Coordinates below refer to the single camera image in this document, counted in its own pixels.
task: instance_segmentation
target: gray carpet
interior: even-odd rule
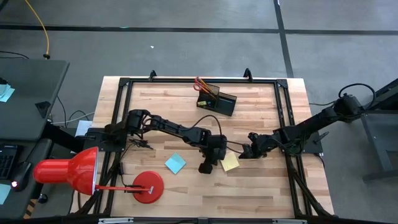
[[[286,29],[398,30],[394,0],[280,0]],[[212,27],[276,29],[272,0],[41,0],[31,1],[45,24],[73,26]],[[37,24],[23,0],[12,0],[0,22]],[[279,34],[176,32],[49,32],[53,59],[71,65],[60,91],[67,113],[94,111],[105,75],[286,77]],[[294,77],[304,78],[311,102],[337,98],[339,89],[362,82],[378,89],[398,77],[398,35],[287,35]],[[0,50],[42,58],[41,31],[0,30]],[[371,93],[348,92],[366,103]],[[322,107],[312,106],[312,113]],[[55,121],[63,120],[60,105]],[[336,123],[323,140],[326,175],[335,213],[345,218],[398,222],[398,180],[364,184],[380,169],[362,123]],[[65,214],[68,187],[49,186],[54,206],[35,217]]]

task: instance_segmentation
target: black pen holder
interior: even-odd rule
[[[232,116],[235,109],[236,99],[238,97],[220,92],[218,86],[209,85],[213,94],[199,91],[197,107],[214,111],[223,115]]]

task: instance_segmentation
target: wooden tabletop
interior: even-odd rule
[[[104,77],[93,119],[94,127],[104,127],[111,122],[119,78]],[[304,81],[301,78],[287,80],[294,118],[296,123],[299,123],[311,116]],[[272,85],[228,83],[217,85],[220,91],[238,97],[232,117],[197,108],[198,92],[194,91],[192,84],[189,83],[135,83],[129,109],[146,109],[152,114],[187,127],[202,116],[213,114],[219,119],[223,134],[228,140],[241,143],[250,143],[247,137],[250,132],[272,134],[273,129],[279,128]],[[212,118],[204,119],[199,127],[210,129],[214,134],[219,132],[217,123]],[[213,167],[213,172],[208,175],[198,172],[198,167],[204,160],[198,148],[190,147],[181,139],[160,131],[146,133],[144,139],[148,140],[154,150],[130,147],[122,159],[124,182],[132,183],[141,172],[153,170],[164,180],[164,194],[156,203],[146,205],[137,202],[130,194],[115,192],[112,216],[228,218],[294,216],[285,158],[278,149],[268,153],[266,158],[240,159],[240,166],[227,172],[219,164]],[[242,150],[240,146],[234,144],[229,144],[229,147],[237,151]],[[177,175],[164,165],[175,152],[187,162]],[[102,152],[98,161],[101,167]],[[303,163],[309,189],[324,208],[333,213],[321,161],[313,155],[304,154]],[[116,185],[122,186],[120,176]],[[101,211],[105,205],[106,195],[107,192],[104,192]],[[300,190],[298,195],[300,208],[304,211]],[[82,203],[88,197],[82,195]],[[75,195],[71,211],[76,210]]]

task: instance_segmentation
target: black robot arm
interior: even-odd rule
[[[244,152],[240,159],[254,159],[267,156],[267,152],[283,145],[287,153],[295,155],[300,153],[300,147],[312,133],[333,124],[336,121],[350,123],[358,119],[364,113],[364,108],[352,95],[343,95],[331,106],[320,113],[294,126],[286,126],[273,130],[272,135],[249,133],[251,146],[243,145]]]
[[[120,123],[105,126],[104,131],[112,135],[125,131],[132,135],[140,135],[148,131],[162,131],[181,138],[190,146],[199,147],[199,151],[205,157],[205,161],[198,169],[203,174],[210,174],[213,170],[211,165],[217,165],[217,160],[223,160],[226,153],[227,139],[224,135],[212,135],[211,131],[205,128],[186,128],[163,119],[159,115],[153,115],[147,110],[129,111],[126,119]]]

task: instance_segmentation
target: red lamp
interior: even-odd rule
[[[133,191],[134,198],[141,203],[153,203],[163,194],[164,183],[154,171],[139,174],[132,183],[140,187],[108,187],[96,185],[98,147],[79,152],[72,159],[46,159],[33,170],[34,179],[43,184],[68,182],[80,193],[93,195],[95,190]]]

